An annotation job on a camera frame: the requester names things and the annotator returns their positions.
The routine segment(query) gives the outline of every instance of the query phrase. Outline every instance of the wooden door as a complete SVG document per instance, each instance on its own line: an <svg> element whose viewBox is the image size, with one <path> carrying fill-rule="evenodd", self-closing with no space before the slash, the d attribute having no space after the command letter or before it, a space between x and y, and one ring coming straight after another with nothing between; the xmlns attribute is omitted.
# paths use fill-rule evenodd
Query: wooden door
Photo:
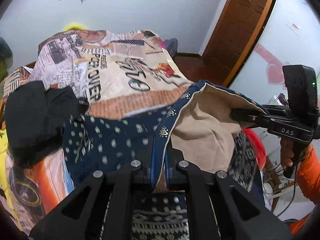
<svg viewBox="0 0 320 240"><path fill-rule="evenodd" d="M227 78L247 45L267 0L229 0L202 57Z"/></svg>

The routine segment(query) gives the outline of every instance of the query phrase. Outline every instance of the blue patterned cloth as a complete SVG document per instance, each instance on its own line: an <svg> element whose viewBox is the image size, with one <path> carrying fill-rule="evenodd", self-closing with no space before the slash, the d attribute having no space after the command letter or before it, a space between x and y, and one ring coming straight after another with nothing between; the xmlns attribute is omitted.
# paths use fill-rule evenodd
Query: blue patterned cloth
<svg viewBox="0 0 320 240"><path fill-rule="evenodd" d="M153 135L151 179L154 187L164 166L166 145L179 112L192 100L193 94L201 92L206 85L242 97L267 112L238 92L201 81L191 85L173 105L134 117L108 120L81 115L71 118L65 125L63 150L66 166L75 186L96 170L116 171L122 165L130 163L135 159L136 152L147 146L148 137ZM239 163L246 163L246 166L238 165ZM254 177L259 169L250 143L243 133L235 139L234 154L228 170L247 191L254 188ZM255 197L261 197L259 192L255 191L254 194ZM184 193L136 193L132 239L189 239Z"/></svg>
<svg viewBox="0 0 320 240"><path fill-rule="evenodd" d="M117 171L135 160L138 149L148 145L171 106L135 117L109 120L81 115L65 125L63 151L75 186L96 170Z"/></svg>
<svg viewBox="0 0 320 240"><path fill-rule="evenodd" d="M135 117L121 120L84 115L71 117L64 129L63 150L75 186L96 170L116 171L130 163L135 159L137 149L145 148L148 137L154 135L151 186L155 187L164 167L165 149L179 112L192 100L195 92L201 92L207 85L242 97L266 112L262 106L238 92L200 81L192 84L172 106Z"/></svg>

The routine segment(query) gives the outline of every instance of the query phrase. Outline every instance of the beige fabric lining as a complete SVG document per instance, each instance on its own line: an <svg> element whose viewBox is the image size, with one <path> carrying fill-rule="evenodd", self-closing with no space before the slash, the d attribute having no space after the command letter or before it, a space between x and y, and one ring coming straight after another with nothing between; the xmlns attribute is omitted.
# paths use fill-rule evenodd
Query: beige fabric lining
<svg viewBox="0 0 320 240"><path fill-rule="evenodd" d="M193 94L177 117L171 132L172 147L183 152L184 159L201 170L227 171L233 150L234 138L251 123L239 124L230 118L233 108L262 109L241 96L230 94L209 84ZM159 179L157 190L164 189L164 177Z"/></svg>

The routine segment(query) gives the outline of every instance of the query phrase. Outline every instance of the wooden baseboard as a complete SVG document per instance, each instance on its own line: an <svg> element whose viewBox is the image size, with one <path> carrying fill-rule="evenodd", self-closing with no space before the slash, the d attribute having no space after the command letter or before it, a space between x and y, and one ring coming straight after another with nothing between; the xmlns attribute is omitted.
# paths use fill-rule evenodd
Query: wooden baseboard
<svg viewBox="0 0 320 240"><path fill-rule="evenodd" d="M197 57L198 59L201 59L200 54L195 54L195 53L182 53L182 52L177 52L175 54L176 57Z"/></svg>

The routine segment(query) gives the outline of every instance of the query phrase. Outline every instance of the door frame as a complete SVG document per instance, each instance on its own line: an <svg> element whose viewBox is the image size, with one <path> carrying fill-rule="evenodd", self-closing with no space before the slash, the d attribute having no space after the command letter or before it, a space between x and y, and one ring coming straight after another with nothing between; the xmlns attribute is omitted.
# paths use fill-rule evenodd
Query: door frame
<svg viewBox="0 0 320 240"><path fill-rule="evenodd" d="M221 15L219 17L219 20L212 32L211 38L204 50L203 56L205 57L208 53L209 53L209 48L213 43L213 40L216 36L216 34L219 31L219 27L221 25L222 19L228 9L228 6L230 4L231 0L227 0L223 10L221 12ZM271 14L271 11L273 9L273 6L275 4L276 0L267 0L266 5L261 13L260 19L247 43L247 45L244 47L244 50L242 51L239 59L237 60L237 62L235 63L235 65L233 66L232 70L230 71L229 75L227 76L227 78L223 81L222 86L223 87L229 87L231 85L231 82L234 80L234 78L236 77L236 75L239 73L240 69L243 67L244 63L246 62L247 58L249 57L249 55L251 54L254 46L256 45L258 39L260 38L260 35L265 27L265 25L267 24L267 21L269 19L269 16Z"/></svg>

